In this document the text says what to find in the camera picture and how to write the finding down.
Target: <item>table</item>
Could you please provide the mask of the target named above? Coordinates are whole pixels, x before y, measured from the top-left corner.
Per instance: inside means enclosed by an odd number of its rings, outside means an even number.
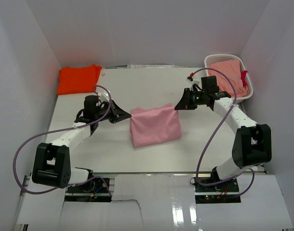
[[[104,69],[98,84],[111,90],[112,99],[123,110],[176,105],[186,81],[197,68]],[[205,76],[205,71],[197,73]],[[71,127],[84,98],[91,93],[58,96],[49,130]],[[182,138],[163,144],[134,148],[129,120],[99,123],[95,133],[71,154],[71,167],[94,172],[193,172],[199,156],[221,118],[205,105],[195,111],[180,111]],[[46,142],[61,136],[50,134]],[[234,133],[227,124],[218,131],[203,159],[200,171],[211,171],[231,157]]]

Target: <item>wall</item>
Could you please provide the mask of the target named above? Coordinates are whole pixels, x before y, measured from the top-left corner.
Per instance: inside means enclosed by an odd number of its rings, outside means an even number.
[[[272,129],[275,173],[294,225],[294,1],[272,0],[241,53],[254,85],[251,118]]]
[[[12,171],[18,146],[47,129],[60,65],[24,0],[0,0],[0,231],[12,228],[20,189]],[[30,173],[36,144],[24,148],[18,175]]]
[[[269,0],[27,0],[61,66],[240,54]]]

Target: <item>orange cloth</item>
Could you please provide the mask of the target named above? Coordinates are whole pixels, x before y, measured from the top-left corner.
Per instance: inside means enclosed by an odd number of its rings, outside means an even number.
[[[218,62],[215,64],[211,64],[209,67],[223,72],[229,78],[229,80],[232,82],[232,84],[235,87],[237,97],[247,96],[247,91],[243,87],[243,83],[241,79],[239,60],[229,60],[224,62]],[[226,78],[223,75],[212,70],[208,70],[208,74],[210,76],[216,76],[216,82],[220,88],[220,91],[227,91],[228,94],[231,95],[231,97],[234,97],[234,91],[231,85],[229,84],[229,82],[226,80]]]
[[[91,65],[81,68],[63,67],[59,71],[57,95],[88,93],[97,84],[102,67]]]

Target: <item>laundry basket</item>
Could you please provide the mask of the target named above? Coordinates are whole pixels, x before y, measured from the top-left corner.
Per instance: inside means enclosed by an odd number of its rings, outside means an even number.
[[[244,64],[242,62],[242,60],[232,54],[212,54],[212,55],[208,55],[205,58],[205,67],[209,67],[211,64],[215,64],[218,62],[223,62],[223,61],[228,61],[228,60],[239,60],[240,61],[240,71],[244,71],[245,67]],[[252,88],[252,83],[250,81],[250,78],[248,76],[248,73],[245,76],[245,81],[247,82],[247,86],[246,86],[246,91],[247,91],[247,96],[245,97],[238,97],[237,98],[237,103],[242,102],[243,100],[249,99],[252,95],[253,95],[253,88]]]

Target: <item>pink cloth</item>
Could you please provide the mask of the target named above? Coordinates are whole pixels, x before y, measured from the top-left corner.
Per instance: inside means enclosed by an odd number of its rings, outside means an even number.
[[[243,87],[241,79],[239,60],[219,62],[211,64],[209,67],[223,72],[230,79],[236,89],[237,97],[247,96],[247,91]],[[220,87],[220,91],[227,91],[228,94],[230,94],[232,97],[235,96],[231,85],[223,75],[212,70],[208,70],[208,73],[210,76],[216,76],[216,81],[218,86]]]
[[[170,103],[153,109],[131,110],[130,133],[134,147],[163,143],[182,136],[178,111]]]

